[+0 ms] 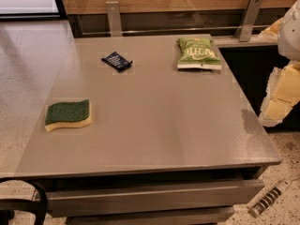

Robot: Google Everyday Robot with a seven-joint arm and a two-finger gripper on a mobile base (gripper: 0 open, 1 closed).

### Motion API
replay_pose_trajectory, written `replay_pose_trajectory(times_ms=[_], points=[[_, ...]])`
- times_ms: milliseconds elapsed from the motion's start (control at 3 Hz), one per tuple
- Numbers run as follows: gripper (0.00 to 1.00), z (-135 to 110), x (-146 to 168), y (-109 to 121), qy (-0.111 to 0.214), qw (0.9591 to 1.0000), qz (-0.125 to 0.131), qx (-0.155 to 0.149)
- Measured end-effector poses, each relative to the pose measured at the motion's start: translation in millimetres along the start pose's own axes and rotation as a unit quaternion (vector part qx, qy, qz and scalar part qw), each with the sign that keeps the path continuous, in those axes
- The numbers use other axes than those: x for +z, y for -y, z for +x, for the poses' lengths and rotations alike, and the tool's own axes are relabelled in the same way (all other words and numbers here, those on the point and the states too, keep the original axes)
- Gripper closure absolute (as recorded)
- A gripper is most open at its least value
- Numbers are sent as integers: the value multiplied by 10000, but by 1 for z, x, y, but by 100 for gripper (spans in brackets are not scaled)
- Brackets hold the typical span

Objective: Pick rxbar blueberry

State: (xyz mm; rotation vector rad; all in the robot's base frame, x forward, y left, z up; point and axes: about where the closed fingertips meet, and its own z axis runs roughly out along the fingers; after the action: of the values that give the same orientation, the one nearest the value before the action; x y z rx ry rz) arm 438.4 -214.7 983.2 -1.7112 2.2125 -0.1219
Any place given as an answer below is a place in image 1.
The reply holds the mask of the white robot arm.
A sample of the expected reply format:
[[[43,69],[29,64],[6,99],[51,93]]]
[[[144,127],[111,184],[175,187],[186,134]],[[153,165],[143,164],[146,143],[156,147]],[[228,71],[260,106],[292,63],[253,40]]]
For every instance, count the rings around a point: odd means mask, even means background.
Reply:
[[[276,40],[278,53],[290,60],[284,68],[273,68],[266,86],[259,120],[271,128],[280,124],[300,101],[300,0],[260,37]]]

